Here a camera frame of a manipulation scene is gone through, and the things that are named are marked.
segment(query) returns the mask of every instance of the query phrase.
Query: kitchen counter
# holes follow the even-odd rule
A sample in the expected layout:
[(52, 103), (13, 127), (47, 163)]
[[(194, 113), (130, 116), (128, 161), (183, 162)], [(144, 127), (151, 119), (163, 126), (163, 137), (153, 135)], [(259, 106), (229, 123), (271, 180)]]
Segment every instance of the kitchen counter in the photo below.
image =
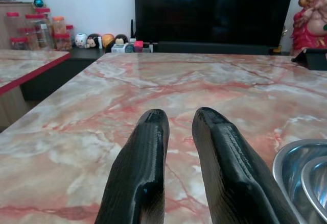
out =
[(0, 95), (69, 58), (68, 52), (0, 50)]
[(195, 111), (221, 112), (271, 168), (284, 145), (327, 138), (326, 98), (327, 73), (291, 57), (106, 54), (0, 134), (1, 223), (94, 223), (113, 161), (152, 108), (170, 123), (165, 223), (209, 223)]

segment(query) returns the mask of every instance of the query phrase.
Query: black phone holder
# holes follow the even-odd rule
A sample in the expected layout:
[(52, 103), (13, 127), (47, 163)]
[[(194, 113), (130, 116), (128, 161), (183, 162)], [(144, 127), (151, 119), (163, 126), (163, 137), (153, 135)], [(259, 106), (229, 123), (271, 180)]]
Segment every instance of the black phone holder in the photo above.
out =
[(327, 49), (304, 49), (292, 62), (310, 69), (327, 70)]

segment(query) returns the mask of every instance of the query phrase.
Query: stainless steel bowl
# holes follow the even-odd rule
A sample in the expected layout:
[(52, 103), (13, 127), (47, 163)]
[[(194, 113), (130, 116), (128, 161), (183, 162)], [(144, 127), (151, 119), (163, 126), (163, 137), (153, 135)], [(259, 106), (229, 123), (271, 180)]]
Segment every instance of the stainless steel bowl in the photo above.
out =
[(284, 146), (272, 165), (273, 176), (301, 224), (326, 223), (308, 200), (301, 184), (304, 166), (322, 156), (327, 156), (327, 140), (301, 140)]
[(307, 163), (301, 173), (301, 183), (310, 203), (327, 222), (327, 157)]

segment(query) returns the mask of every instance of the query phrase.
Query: blue ornament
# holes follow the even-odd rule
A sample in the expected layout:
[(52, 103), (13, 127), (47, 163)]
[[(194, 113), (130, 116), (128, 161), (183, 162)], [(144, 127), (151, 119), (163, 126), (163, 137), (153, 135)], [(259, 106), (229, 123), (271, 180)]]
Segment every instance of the blue ornament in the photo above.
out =
[(36, 7), (43, 7), (44, 3), (43, 3), (43, 0), (34, 0), (34, 4)]

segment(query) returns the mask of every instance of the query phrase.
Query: white box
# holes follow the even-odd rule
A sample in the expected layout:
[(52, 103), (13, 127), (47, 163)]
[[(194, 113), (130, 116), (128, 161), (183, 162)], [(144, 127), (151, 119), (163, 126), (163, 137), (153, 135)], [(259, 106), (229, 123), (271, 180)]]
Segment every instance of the white box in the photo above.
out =
[(111, 48), (112, 53), (125, 53), (125, 48), (126, 48), (126, 43), (125, 44), (114, 44), (113, 47)]

